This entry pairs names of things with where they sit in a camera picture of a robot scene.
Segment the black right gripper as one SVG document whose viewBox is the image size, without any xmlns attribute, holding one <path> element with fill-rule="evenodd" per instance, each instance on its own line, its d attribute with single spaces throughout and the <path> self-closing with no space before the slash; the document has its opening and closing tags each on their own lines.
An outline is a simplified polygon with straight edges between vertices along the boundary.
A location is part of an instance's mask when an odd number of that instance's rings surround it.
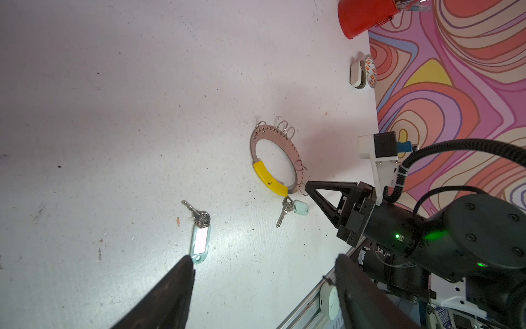
<svg viewBox="0 0 526 329">
<path fill-rule="evenodd" d="M 338 229 L 337 237 L 356 247 L 375 205 L 375 189 L 364 182 L 309 181 L 305 192 Z"/>
</svg>

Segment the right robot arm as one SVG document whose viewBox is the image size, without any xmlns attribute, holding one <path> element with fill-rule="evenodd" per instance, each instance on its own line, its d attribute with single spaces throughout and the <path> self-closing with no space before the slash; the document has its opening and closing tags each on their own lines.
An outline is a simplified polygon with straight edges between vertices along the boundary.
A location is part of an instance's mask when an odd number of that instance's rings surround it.
<svg viewBox="0 0 526 329">
<path fill-rule="evenodd" d="M 525 214 L 485 193 L 465 195 L 429 218 L 389 202 L 376 204 L 365 183 L 310 181 L 306 193 L 356 246 L 366 237 L 449 282 L 508 328 L 525 327 Z"/>
</svg>

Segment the metal keyring organizer yellow grip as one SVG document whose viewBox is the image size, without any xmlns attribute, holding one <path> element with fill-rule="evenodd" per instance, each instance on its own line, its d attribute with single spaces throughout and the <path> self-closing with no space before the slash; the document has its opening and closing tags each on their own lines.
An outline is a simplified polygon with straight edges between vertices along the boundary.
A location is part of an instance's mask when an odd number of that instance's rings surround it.
<svg viewBox="0 0 526 329">
<path fill-rule="evenodd" d="M 306 167 L 293 138 L 296 128 L 277 118 L 259 121 L 249 139 L 252 166 L 264 186 L 282 197 L 304 192 Z"/>
</svg>

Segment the key with small mint tag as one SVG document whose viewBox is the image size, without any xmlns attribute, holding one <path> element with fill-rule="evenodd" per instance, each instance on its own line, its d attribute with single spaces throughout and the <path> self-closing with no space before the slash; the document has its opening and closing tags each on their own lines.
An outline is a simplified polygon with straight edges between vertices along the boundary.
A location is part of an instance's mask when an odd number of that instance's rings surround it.
<svg viewBox="0 0 526 329">
<path fill-rule="evenodd" d="M 285 197 L 282 201 L 282 211 L 279 214 L 276 227 L 279 228 L 284 218 L 289 213 L 296 213 L 300 216 L 307 216 L 310 213 L 310 207 L 305 202 L 300 200 L 292 200 L 289 196 Z"/>
</svg>

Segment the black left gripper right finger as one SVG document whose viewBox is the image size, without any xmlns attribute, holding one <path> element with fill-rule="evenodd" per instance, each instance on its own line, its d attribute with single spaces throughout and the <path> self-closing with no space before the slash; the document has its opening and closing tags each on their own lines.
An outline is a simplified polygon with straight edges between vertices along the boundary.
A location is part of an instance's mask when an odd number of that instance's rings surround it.
<svg viewBox="0 0 526 329">
<path fill-rule="evenodd" d="M 336 288 L 345 328 L 418 328 L 346 255 L 335 262 Z"/>
</svg>

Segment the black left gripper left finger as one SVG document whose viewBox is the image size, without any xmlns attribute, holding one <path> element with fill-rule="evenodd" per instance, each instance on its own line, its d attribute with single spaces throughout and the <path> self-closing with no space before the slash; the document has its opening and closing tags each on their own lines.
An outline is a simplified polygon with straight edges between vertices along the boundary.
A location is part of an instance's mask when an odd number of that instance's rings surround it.
<svg viewBox="0 0 526 329">
<path fill-rule="evenodd" d="M 195 282 L 193 260 L 181 260 L 114 328 L 185 328 Z"/>
</svg>

